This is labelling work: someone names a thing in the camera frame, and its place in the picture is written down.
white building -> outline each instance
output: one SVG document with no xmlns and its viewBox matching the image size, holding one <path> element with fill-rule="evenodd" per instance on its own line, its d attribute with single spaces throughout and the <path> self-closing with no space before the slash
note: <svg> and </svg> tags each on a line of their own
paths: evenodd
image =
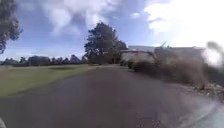
<svg viewBox="0 0 224 128">
<path fill-rule="evenodd" d="M 128 50 L 122 51 L 122 60 L 128 61 L 140 61 L 147 60 L 153 61 L 153 52 L 155 47 L 148 46 L 128 46 Z"/>
</svg>

wet road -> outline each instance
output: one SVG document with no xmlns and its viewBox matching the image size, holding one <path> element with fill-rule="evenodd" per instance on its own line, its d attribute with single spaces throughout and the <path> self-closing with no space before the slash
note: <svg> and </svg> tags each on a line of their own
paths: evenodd
<svg viewBox="0 0 224 128">
<path fill-rule="evenodd" d="M 0 99 L 8 128 L 223 128 L 218 102 L 120 67 Z"/>
</svg>

roof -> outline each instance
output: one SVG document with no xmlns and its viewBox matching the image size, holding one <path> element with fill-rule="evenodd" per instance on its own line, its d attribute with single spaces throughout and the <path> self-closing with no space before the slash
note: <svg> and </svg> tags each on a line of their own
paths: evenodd
<svg viewBox="0 0 224 128">
<path fill-rule="evenodd" d="M 141 45 L 129 45 L 128 49 L 131 51 L 149 51 L 154 52 L 156 47 L 153 46 L 141 46 Z"/>
</svg>

building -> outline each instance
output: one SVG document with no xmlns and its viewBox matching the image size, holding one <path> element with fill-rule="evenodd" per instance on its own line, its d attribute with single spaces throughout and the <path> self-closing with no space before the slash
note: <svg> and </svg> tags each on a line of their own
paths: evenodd
<svg viewBox="0 0 224 128">
<path fill-rule="evenodd" d="M 151 47 L 151 46 L 128 46 L 128 50 L 122 51 L 122 60 L 134 61 L 154 60 L 157 57 L 160 61 L 167 63 L 172 59 L 186 59 L 203 61 L 201 56 L 203 48 L 198 47 Z"/>
<path fill-rule="evenodd" d="M 122 50 L 122 60 L 128 61 L 153 61 L 154 60 L 154 52 L 155 47 L 148 46 L 128 46 L 128 50 Z"/>
</svg>

tree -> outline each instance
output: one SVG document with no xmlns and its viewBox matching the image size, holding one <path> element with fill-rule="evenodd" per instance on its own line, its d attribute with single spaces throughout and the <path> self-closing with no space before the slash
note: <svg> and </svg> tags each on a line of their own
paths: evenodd
<svg viewBox="0 0 224 128">
<path fill-rule="evenodd" d="M 22 32 L 15 11 L 15 0 L 0 0 L 0 54 L 4 52 L 6 42 L 18 39 Z"/>
<path fill-rule="evenodd" d="M 51 64 L 49 57 L 32 56 L 28 58 L 28 65 L 30 66 L 47 66 Z"/>
<path fill-rule="evenodd" d="M 62 63 L 63 64 L 69 64 L 70 62 L 69 62 L 69 59 L 68 58 L 65 58 Z"/>
<path fill-rule="evenodd" d="M 6 58 L 5 61 L 2 63 L 2 65 L 16 65 L 18 64 L 18 61 L 14 60 L 13 58 Z"/>
<path fill-rule="evenodd" d="M 19 63 L 21 63 L 21 64 L 26 63 L 26 58 L 25 57 L 21 57 Z"/>
<path fill-rule="evenodd" d="M 62 58 L 62 57 L 57 58 L 57 59 L 56 59 L 56 64 L 57 64 L 57 65 L 61 65 L 61 64 L 63 64 L 63 58 Z"/>
<path fill-rule="evenodd" d="M 80 63 L 80 59 L 75 55 L 71 55 L 70 63 L 71 64 L 78 64 L 78 63 Z"/>
<path fill-rule="evenodd" d="M 126 44 L 118 40 L 115 29 L 104 23 L 98 23 L 94 29 L 89 30 L 84 47 L 90 63 L 102 64 L 108 56 L 109 59 L 115 60 L 120 50 L 126 49 Z"/>
<path fill-rule="evenodd" d="M 81 63 L 86 64 L 87 62 L 88 62 L 88 60 L 87 60 L 86 56 L 85 55 L 82 56 Z"/>
</svg>

